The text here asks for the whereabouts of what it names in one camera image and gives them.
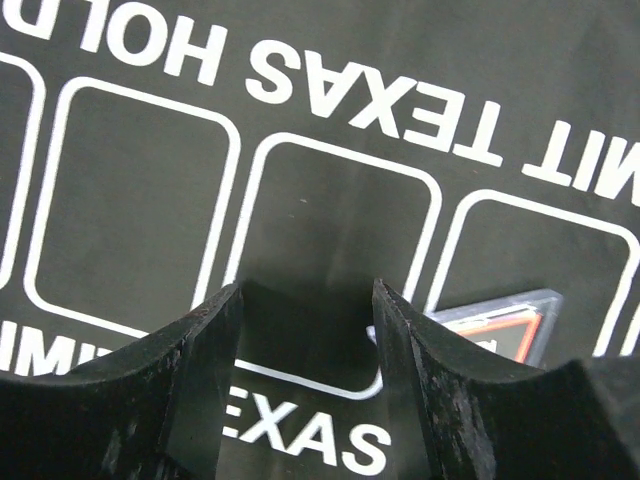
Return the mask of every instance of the orange border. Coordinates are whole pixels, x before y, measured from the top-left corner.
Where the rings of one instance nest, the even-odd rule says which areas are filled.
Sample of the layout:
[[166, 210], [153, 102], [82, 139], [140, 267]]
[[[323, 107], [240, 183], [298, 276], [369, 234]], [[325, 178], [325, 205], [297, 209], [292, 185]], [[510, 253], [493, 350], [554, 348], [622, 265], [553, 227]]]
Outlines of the orange border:
[[542, 320], [542, 315], [539, 313], [534, 314], [533, 318], [515, 318], [513, 320], [508, 320], [506, 322], [493, 323], [491, 325], [486, 325], [484, 327], [476, 327], [471, 328], [469, 330], [461, 330], [457, 333], [466, 337], [468, 335], [475, 335], [477, 333], [485, 333], [491, 332], [493, 330], [500, 330], [502, 328], [515, 327], [517, 325], [529, 324], [527, 330], [524, 332], [524, 337], [522, 338], [522, 342], [518, 347], [518, 353], [516, 354], [515, 361], [522, 363], [527, 358], [527, 354], [529, 353], [529, 349], [531, 348], [531, 344], [533, 343], [533, 337], [540, 326], [540, 321]]

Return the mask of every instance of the white letter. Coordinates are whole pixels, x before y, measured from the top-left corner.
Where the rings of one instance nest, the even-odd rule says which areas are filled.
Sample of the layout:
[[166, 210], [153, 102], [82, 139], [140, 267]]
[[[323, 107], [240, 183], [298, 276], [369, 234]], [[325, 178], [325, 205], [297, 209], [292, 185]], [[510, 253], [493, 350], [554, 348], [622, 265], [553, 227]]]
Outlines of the white letter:
[[18, 32], [49, 40], [58, 16], [60, 0], [41, 0], [36, 23], [27, 23], [22, 18], [23, 1], [4, 0], [2, 2], [2, 14], [7, 21], [7, 25]]
[[371, 463], [361, 465], [356, 461], [356, 456], [351, 452], [342, 452], [342, 463], [358, 475], [374, 476], [384, 470], [387, 465], [387, 457], [379, 448], [374, 447], [364, 439], [365, 435], [373, 435], [382, 445], [391, 445], [391, 437], [380, 427], [375, 425], [356, 425], [349, 434], [349, 440], [354, 447], [371, 457]]
[[277, 40], [262, 40], [251, 50], [251, 66], [256, 73], [275, 83], [276, 89], [269, 92], [265, 90], [260, 80], [251, 78], [245, 81], [245, 86], [247, 92], [256, 100], [278, 105], [291, 98], [293, 94], [293, 84], [284, 73], [269, 65], [267, 58], [272, 53], [284, 58], [285, 67], [294, 70], [300, 70], [300, 68], [302, 68], [300, 55], [298, 55], [298, 52], [296, 52], [293, 47], [290, 47], [286, 43], [278, 42]]
[[576, 190], [583, 192], [589, 190], [593, 173], [596, 171], [596, 166], [598, 165], [600, 153], [602, 153], [605, 138], [601, 132], [595, 130], [589, 132], [589, 138], [587, 139], [587, 145], [584, 147], [584, 153], [582, 154], [582, 160], [580, 160], [580, 166], [576, 172], [576, 178], [573, 179], [573, 188]]
[[247, 443], [253, 443], [265, 433], [269, 437], [269, 443], [274, 450], [284, 452], [284, 443], [282, 443], [282, 436], [280, 430], [278, 430], [278, 422], [284, 417], [293, 412], [298, 406], [294, 403], [284, 402], [275, 410], [271, 411], [269, 400], [263, 395], [257, 393], [253, 394], [253, 398], [258, 407], [258, 413], [262, 420], [258, 421], [253, 427], [244, 432], [240, 437], [240, 440]]
[[[320, 432], [320, 440], [312, 440]], [[333, 437], [333, 420], [331, 415], [316, 413], [305, 425], [289, 448], [287, 453], [298, 456], [305, 448], [322, 452], [322, 459], [327, 465], [338, 465], [336, 442]]]
[[178, 17], [176, 29], [173, 31], [173, 38], [169, 45], [167, 61], [164, 64], [164, 71], [169, 75], [177, 77], [182, 70], [184, 57], [188, 55], [199, 58], [202, 60], [202, 65], [200, 65], [198, 82], [204, 83], [205, 85], [213, 85], [213, 82], [216, 80], [216, 75], [218, 74], [224, 44], [227, 40], [227, 29], [212, 25], [209, 30], [207, 46], [202, 48], [189, 43], [193, 24], [193, 20], [189, 17]]
[[49, 352], [45, 355], [42, 330], [22, 327], [16, 375], [25, 377], [29, 375], [32, 361], [34, 375], [44, 375], [54, 370], [58, 375], [67, 373], [71, 369], [75, 345], [75, 340], [58, 336], [51, 345]]
[[[229, 395], [232, 397], [242, 398], [244, 400], [249, 396], [249, 392], [247, 392], [243, 388], [231, 387], [229, 389]], [[227, 405], [227, 415], [231, 415], [232, 417], [239, 417], [242, 414], [242, 409], [238, 407], [234, 407], [232, 405]], [[222, 427], [222, 435], [229, 438], [238, 438], [238, 430], [230, 427]]]
[[560, 166], [560, 160], [564, 154], [564, 148], [567, 145], [567, 139], [571, 132], [571, 125], [567, 122], [558, 120], [551, 132], [551, 138], [549, 139], [549, 145], [547, 146], [547, 153], [544, 155], [542, 165], [531, 165], [525, 163], [522, 166], [522, 173], [529, 177], [539, 178], [545, 182], [551, 182], [563, 187], [568, 187], [571, 183], [571, 176], [566, 173], [558, 172]]
[[80, 48], [87, 52], [96, 53], [100, 47], [100, 39], [104, 32], [104, 25], [107, 23], [109, 13], [109, 0], [85, 0], [91, 3], [87, 26], [84, 28], [84, 35]]
[[[147, 19], [151, 31], [142, 51], [131, 53], [124, 46], [124, 32], [131, 19], [138, 15]], [[129, 2], [120, 5], [113, 12], [107, 28], [107, 45], [118, 60], [136, 67], [144, 67], [151, 65], [162, 55], [168, 35], [167, 22], [158, 10], [144, 3]]]
[[95, 345], [91, 345], [90, 343], [83, 343], [82, 345], [80, 345], [80, 356], [78, 357], [78, 365], [82, 365], [83, 363], [87, 363], [93, 360], [95, 354]]
[[[322, 68], [322, 55], [305, 50], [307, 80], [309, 83], [309, 103], [311, 113], [318, 117], [329, 118], [345, 95], [356, 83], [364, 66], [349, 62], [342, 72], [333, 72]], [[325, 94], [325, 82], [333, 83]]]
[[0, 333], [0, 370], [8, 372], [13, 358], [13, 346], [16, 342], [16, 330], [18, 325], [13, 322], [2, 322]]
[[430, 123], [439, 127], [438, 134], [435, 137], [412, 130], [405, 130], [403, 138], [407, 142], [422, 145], [423, 147], [448, 152], [449, 148], [451, 148], [451, 142], [453, 142], [456, 128], [458, 128], [458, 120], [460, 120], [460, 114], [462, 113], [462, 107], [464, 105], [464, 93], [424, 82], [418, 83], [416, 90], [424, 95], [440, 98], [447, 103], [442, 113], [430, 112], [422, 108], [413, 109], [413, 118], [420, 122]]
[[491, 139], [493, 138], [493, 132], [496, 129], [499, 116], [500, 105], [495, 102], [485, 102], [473, 144], [470, 147], [467, 147], [456, 143], [453, 146], [453, 154], [458, 155], [459, 157], [475, 160], [477, 162], [486, 163], [487, 165], [493, 165], [494, 167], [502, 165], [502, 157], [489, 152]]
[[622, 187], [633, 177], [633, 193], [631, 203], [640, 207], [640, 181], [638, 181], [638, 169], [640, 169], [640, 143], [636, 142], [624, 157], [627, 141], [624, 138], [613, 137], [607, 151], [607, 156], [602, 164], [602, 171], [598, 177], [598, 183], [594, 193], [604, 198], [615, 199]]
[[380, 129], [385, 135], [400, 138], [391, 107], [415, 87], [418, 82], [412, 78], [398, 77], [395, 82], [385, 89], [380, 70], [367, 67], [364, 70], [364, 76], [369, 85], [371, 103], [353, 117], [349, 125], [367, 128], [377, 119], [380, 122]]

